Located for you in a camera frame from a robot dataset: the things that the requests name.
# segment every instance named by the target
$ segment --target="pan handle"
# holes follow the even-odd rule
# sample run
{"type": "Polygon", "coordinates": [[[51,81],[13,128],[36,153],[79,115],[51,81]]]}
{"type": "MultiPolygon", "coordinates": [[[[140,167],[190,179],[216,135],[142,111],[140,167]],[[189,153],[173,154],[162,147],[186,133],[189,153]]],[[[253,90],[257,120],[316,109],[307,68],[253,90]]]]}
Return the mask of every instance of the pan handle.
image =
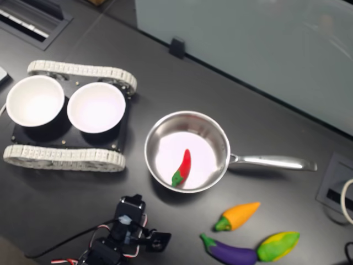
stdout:
{"type": "Polygon", "coordinates": [[[247,163],[301,171],[316,171],[318,169],[314,161],[290,156],[236,156],[231,154],[229,165],[235,165],[236,163],[247,163]]]}

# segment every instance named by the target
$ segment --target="red chili pepper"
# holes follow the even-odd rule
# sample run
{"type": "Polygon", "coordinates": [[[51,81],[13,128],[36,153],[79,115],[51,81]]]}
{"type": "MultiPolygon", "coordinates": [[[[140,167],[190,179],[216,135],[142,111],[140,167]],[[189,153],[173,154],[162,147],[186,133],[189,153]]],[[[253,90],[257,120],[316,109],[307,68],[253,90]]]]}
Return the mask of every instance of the red chili pepper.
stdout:
{"type": "Polygon", "coordinates": [[[179,169],[174,173],[172,177],[172,186],[176,187],[183,184],[189,176],[191,168],[191,155],[189,149],[185,150],[183,161],[179,169]]]}

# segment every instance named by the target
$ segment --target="white bowl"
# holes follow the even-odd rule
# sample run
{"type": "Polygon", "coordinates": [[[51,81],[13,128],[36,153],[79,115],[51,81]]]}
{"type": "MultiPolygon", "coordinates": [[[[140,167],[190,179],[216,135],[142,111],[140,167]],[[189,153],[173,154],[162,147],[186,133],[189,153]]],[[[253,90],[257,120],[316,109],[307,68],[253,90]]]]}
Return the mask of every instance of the white bowl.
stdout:
{"type": "Polygon", "coordinates": [[[121,91],[112,84],[90,83],[70,98],[67,115],[80,131],[102,133],[113,128],[124,116],[126,102],[121,91]]]}
{"type": "Polygon", "coordinates": [[[48,76],[30,76],[10,90],[6,109],[15,123],[36,127],[52,121],[64,102],[65,95],[59,82],[48,76]]]}

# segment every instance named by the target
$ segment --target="plastic food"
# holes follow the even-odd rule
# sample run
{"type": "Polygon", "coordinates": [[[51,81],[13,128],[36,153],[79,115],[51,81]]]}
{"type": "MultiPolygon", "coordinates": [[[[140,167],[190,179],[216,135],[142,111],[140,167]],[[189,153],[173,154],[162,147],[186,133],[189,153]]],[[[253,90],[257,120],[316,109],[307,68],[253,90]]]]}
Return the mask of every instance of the plastic food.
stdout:
{"type": "Polygon", "coordinates": [[[172,186],[176,187],[183,184],[189,176],[191,168],[191,155],[189,149],[185,150],[183,161],[179,169],[174,173],[172,177],[172,186]]]}
{"type": "Polygon", "coordinates": [[[215,229],[217,231],[222,230],[234,230],[241,227],[249,218],[256,212],[260,203],[248,203],[237,205],[233,208],[226,210],[215,229]]]}
{"type": "Polygon", "coordinates": [[[206,251],[215,259],[228,265],[254,265],[258,256],[249,248],[231,247],[201,234],[206,251]]]}
{"type": "Polygon", "coordinates": [[[296,246],[300,233],[288,231],[278,233],[267,238],[258,248],[258,257],[261,261],[278,261],[296,246]]]}

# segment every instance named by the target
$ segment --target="desk outlet box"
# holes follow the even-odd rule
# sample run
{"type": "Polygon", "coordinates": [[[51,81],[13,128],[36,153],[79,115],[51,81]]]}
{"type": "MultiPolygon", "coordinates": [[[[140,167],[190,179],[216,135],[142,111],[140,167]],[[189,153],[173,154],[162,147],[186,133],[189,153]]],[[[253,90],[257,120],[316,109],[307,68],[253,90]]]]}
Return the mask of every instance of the desk outlet box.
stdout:
{"type": "MultiPolygon", "coordinates": [[[[340,197],[344,184],[353,178],[353,161],[334,153],[322,180],[316,199],[326,206],[342,213],[340,197]]],[[[353,187],[346,195],[346,207],[353,215],[353,187]]]]}
{"type": "Polygon", "coordinates": [[[5,82],[9,78],[7,72],[0,66],[0,84],[5,82]]]}

